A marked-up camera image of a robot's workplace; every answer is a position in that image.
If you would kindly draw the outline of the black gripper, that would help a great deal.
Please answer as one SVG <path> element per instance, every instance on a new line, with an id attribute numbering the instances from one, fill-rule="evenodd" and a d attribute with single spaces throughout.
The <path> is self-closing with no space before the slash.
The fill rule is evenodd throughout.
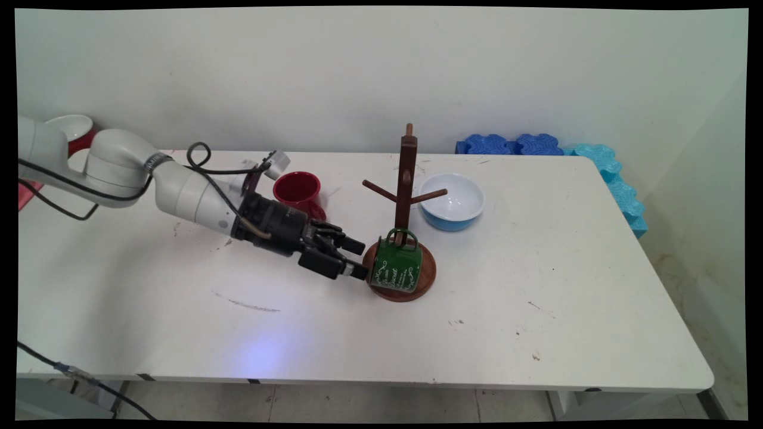
<path id="1" fill-rule="evenodd" d="M 366 245 L 347 236 L 340 227 L 332 223 L 311 220 L 310 240 L 318 248 L 306 246 L 302 249 L 303 232 L 308 224 L 308 215 L 305 212 L 262 197 L 256 192 L 245 196 L 238 212 L 241 217 L 232 228 L 232 238 L 238 241 L 251 242 L 255 247 L 283 256 L 300 252 L 299 266 L 328 279 L 346 275 L 365 280 L 370 272 L 362 264 L 337 252 L 346 250 L 355 255 L 362 255 Z M 251 225 L 269 234 L 270 238 L 263 239 L 246 229 L 243 220 L 248 220 Z"/>

